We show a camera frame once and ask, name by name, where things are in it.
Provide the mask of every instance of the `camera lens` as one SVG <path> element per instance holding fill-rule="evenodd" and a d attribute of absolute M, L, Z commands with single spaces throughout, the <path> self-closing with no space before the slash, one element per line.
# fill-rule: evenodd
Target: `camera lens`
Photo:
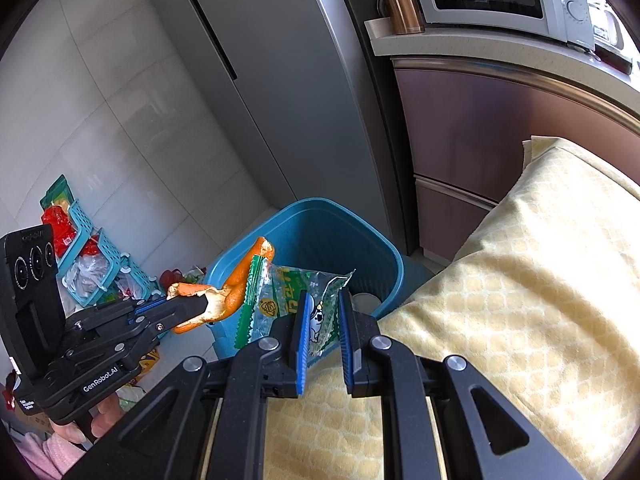
<path fill-rule="evenodd" d="M 15 261 L 14 273 L 15 283 L 17 283 L 22 290 L 27 288 L 27 283 L 29 282 L 29 271 L 27 269 L 27 264 L 22 257 L 19 257 Z"/>
<path fill-rule="evenodd" d="M 38 246 L 31 249 L 31 273 L 36 280 L 39 280 L 44 274 L 42 250 Z"/>
<path fill-rule="evenodd" d="M 53 256 L 53 246 L 51 245 L 51 242 L 48 242 L 47 246 L 44 248 L 44 260 L 46 261 L 49 267 L 53 267 L 55 260 Z"/>

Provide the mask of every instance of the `trash can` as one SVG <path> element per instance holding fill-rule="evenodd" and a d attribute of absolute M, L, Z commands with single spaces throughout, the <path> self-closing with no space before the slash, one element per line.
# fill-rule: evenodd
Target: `trash can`
<path fill-rule="evenodd" d="M 273 263 L 344 275 L 355 269 L 351 294 L 368 292 L 382 304 L 373 312 L 380 319 L 408 298 L 433 274 L 402 257 L 382 234 L 341 205 L 325 198 L 299 200 L 273 215 L 225 251 L 209 267 L 207 285 L 222 288 L 258 236 L 275 248 Z M 207 323 L 220 359 L 238 352 L 234 347 L 240 310 L 229 318 Z"/>

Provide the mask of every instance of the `human hand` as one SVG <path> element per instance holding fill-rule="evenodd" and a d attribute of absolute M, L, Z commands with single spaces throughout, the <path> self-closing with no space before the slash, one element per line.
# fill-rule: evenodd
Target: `human hand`
<path fill-rule="evenodd" d="M 124 412 L 120 407 L 120 399 L 116 393 L 113 393 L 106 399 L 98 402 L 96 408 L 98 408 L 100 413 L 98 413 L 98 415 L 94 417 L 94 420 L 92 420 L 91 432 L 95 437 L 100 438 L 122 418 Z M 64 426 L 59 426 L 51 421 L 51 427 L 53 428 L 53 431 L 69 442 L 82 444 L 86 440 L 84 433 L 80 431 L 80 428 L 78 428 L 78 425 L 74 422 L 71 424 L 65 424 Z"/>

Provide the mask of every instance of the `silver bolt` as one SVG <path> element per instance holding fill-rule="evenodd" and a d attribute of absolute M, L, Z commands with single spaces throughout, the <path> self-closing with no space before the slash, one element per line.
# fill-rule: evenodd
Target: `silver bolt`
<path fill-rule="evenodd" d="M 280 342 L 274 337 L 263 337 L 258 341 L 258 346 L 267 352 L 275 350 Z"/>
<path fill-rule="evenodd" d="M 459 355 L 452 355 L 447 357 L 447 366 L 452 370 L 461 372 L 466 368 L 466 361 Z"/>
<path fill-rule="evenodd" d="M 202 368 L 202 359 L 199 357 L 187 357 L 182 361 L 182 368 L 188 372 L 197 372 Z"/>
<path fill-rule="evenodd" d="M 371 346 L 378 350 L 389 350 L 391 348 L 391 339 L 383 335 L 376 335 L 371 338 Z"/>

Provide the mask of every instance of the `yellow blanket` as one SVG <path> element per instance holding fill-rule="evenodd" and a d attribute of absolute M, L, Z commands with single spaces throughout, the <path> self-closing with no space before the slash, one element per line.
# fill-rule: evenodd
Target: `yellow blanket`
<path fill-rule="evenodd" d="M 507 197 L 380 328 L 418 355 L 466 356 L 602 480 L 640 424 L 640 187 L 534 137 Z M 265 478 L 383 477 L 379 400 L 346 395 L 338 354 L 312 368 L 302 400 L 270 400 Z"/>

